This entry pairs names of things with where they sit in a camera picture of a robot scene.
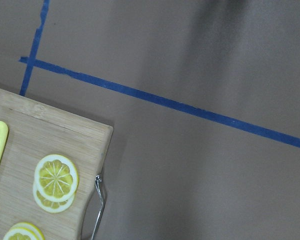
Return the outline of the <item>upper top lemon slice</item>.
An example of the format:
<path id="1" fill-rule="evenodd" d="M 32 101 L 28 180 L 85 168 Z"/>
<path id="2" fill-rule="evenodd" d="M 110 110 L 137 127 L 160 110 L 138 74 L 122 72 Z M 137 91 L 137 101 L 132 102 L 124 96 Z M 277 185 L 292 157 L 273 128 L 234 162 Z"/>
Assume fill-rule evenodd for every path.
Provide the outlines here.
<path id="1" fill-rule="evenodd" d="M 75 194 L 79 175 L 75 164 L 69 158 L 50 154 L 37 163 L 34 183 L 45 199 L 51 202 L 64 202 Z"/>

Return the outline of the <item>lemon slice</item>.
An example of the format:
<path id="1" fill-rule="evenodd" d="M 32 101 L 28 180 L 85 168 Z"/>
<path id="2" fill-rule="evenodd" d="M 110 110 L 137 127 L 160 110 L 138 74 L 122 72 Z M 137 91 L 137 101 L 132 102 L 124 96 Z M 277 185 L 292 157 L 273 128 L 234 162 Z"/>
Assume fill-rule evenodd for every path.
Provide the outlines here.
<path id="1" fill-rule="evenodd" d="M 3 240 L 39 240 L 38 236 L 24 227 L 11 228 L 3 237 Z"/>
<path id="2" fill-rule="evenodd" d="M 50 201 L 40 194 L 35 182 L 32 185 L 32 194 L 36 204 L 44 211 L 52 214 L 64 212 L 72 205 L 75 199 L 75 194 L 73 194 L 70 198 L 68 198 L 65 201 L 61 201 L 61 202 Z"/>
<path id="3" fill-rule="evenodd" d="M 31 232 L 33 232 L 39 240 L 45 240 L 45 237 L 43 235 L 43 233 L 41 232 L 41 230 L 35 226 L 34 224 L 30 223 L 30 222 L 18 222 L 16 224 L 14 224 L 10 229 L 14 229 L 14 228 L 25 228 Z"/>
<path id="4" fill-rule="evenodd" d="M 64 202 L 75 194 L 79 175 L 75 164 L 69 158 L 50 154 L 37 163 L 34 183 L 45 199 L 51 202 Z"/>

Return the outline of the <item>bamboo cutting board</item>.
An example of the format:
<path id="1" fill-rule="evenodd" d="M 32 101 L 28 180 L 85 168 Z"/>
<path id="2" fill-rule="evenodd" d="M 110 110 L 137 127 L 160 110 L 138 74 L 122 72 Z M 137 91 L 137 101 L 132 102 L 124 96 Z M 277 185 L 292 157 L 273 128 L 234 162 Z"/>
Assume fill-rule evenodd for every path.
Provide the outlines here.
<path id="1" fill-rule="evenodd" d="M 47 240 L 80 240 L 113 128 L 2 89 L 0 121 L 9 128 L 0 161 L 0 240 L 18 222 L 36 225 Z M 35 168 L 50 154 L 69 158 L 79 176 L 72 205 L 60 213 L 41 209 L 32 193 Z"/>

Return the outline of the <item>upper bottom lemon slice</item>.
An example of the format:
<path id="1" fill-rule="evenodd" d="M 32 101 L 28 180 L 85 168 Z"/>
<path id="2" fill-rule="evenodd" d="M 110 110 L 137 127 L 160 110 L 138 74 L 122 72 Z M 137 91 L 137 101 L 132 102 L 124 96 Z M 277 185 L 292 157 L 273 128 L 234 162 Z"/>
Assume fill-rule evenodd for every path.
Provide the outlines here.
<path id="1" fill-rule="evenodd" d="M 61 201 L 61 202 L 50 201 L 40 194 L 35 182 L 32 185 L 32 194 L 36 204 L 44 211 L 52 214 L 64 212 L 72 205 L 75 199 L 75 194 L 73 194 L 70 198 L 68 198 L 65 201 Z"/>

